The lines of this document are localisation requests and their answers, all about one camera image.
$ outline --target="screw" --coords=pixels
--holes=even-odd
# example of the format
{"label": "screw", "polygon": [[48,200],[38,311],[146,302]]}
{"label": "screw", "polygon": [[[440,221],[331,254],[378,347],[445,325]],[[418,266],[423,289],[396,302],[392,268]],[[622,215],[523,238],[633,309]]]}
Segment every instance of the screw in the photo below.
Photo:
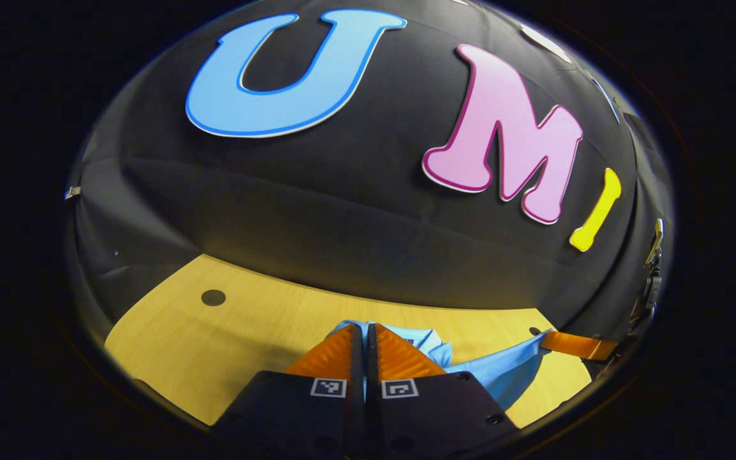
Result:
{"label": "screw", "polygon": [[485,423],[487,423],[487,425],[498,425],[499,423],[502,423],[503,420],[505,420],[505,417],[501,416],[498,413],[495,413],[488,417]]}

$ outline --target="metal clip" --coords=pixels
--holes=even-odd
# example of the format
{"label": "metal clip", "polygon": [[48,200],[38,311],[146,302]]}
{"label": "metal clip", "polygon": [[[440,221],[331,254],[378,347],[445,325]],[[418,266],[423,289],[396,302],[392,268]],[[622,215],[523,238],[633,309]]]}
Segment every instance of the metal clip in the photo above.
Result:
{"label": "metal clip", "polygon": [[67,193],[64,194],[64,200],[70,200],[73,196],[81,195],[81,187],[70,187]]}
{"label": "metal clip", "polygon": [[659,218],[655,222],[655,240],[652,242],[652,250],[649,251],[649,256],[646,258],[644,265],[657,264],[660,262],[663,256],[661,250],[661,242],[663,241],[663,219]]}

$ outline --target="fisheye lens view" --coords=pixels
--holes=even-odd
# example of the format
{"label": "fisheye lens view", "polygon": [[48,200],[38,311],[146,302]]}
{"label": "fisheye lens view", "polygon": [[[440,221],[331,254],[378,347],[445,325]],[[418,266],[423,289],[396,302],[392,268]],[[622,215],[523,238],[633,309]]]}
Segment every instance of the fisheye lens view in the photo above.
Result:
{"label": "fisheye lens view", "polygon": [[656,126],[472,0],[260,0],[71,158],[82,323],[156,404],[275,457],[443,458],[610,378],[677,238]]}

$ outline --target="black background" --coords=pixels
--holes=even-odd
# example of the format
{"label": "black background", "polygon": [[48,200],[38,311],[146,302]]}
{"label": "black background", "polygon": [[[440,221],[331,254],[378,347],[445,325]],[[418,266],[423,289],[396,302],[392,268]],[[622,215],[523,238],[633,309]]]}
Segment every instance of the black background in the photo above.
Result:
{"label": "black background", "polygon": [[[0,3],[0,457],[201,456],[186,434],[117,396],[65,339],[53,309],[66,286],[61,194],[120,87],[234,6]],[[677,125],[701,192],[699,221],[680,231],[697,252],[671,283],[686,307],[666,317],[669,338],[629,391],[538,456],[736,457],[736,3],[529,9],[642,81]]]}

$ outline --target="blue cloth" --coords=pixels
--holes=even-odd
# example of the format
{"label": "blue cloth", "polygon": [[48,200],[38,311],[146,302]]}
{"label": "blue cloth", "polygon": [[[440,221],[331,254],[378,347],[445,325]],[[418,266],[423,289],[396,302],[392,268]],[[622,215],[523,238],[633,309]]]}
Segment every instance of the blue cloth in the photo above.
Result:
{"label": "blue cloth", "polygon": [[[359,326],[362,330],[362,349],[368,349],[368,325],[374,323],[363,323],[362,321],[342,321],[333,334],[349,324]],[[508,410],[517,399],[524,394],[535,374],[541,366],[541,358],[549,353],[548,349],[541,347],[541,341],[547,335],[547,331],[536,335],[528,341],[516,346],[511,346],[502,351],[493,353],[483,358],[473,359],[466,363],[450,366],[453,358],[453,347],[444,343],[433,329],[406,329],[404,327],[388,326],[391,332],[409,341],[412,346],[417,347],[427,358],[432,359],[447,373],[470,372],[476,377],[482,386],[496,399],[502,410]]]}

